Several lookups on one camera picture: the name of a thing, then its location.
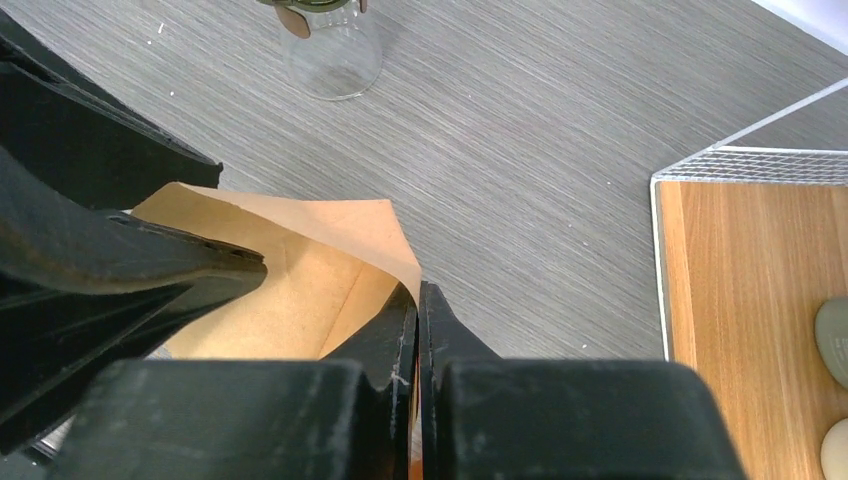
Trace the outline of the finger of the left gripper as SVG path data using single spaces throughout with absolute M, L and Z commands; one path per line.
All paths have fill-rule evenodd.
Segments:
M 255 290 L 260 254 L 95 212 L 1 156 L 1 451 L 72 414 L 110 363 Z
M 170 182 L 215 188 L 223 166 L 1 16 L 1 148 L 91 209 L 127 210 Z

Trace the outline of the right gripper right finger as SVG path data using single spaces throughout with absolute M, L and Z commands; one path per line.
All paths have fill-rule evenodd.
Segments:
M 507 359 L 441 289 L 418 313 L 427 479 L 742 479 L 716 402 L 665 360 Z

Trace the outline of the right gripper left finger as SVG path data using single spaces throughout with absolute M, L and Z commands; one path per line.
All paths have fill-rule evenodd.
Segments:
M 139 360 L 84 398 L 53 479 L 404 479 L 416 310 L 397 288 L 318 361 Z

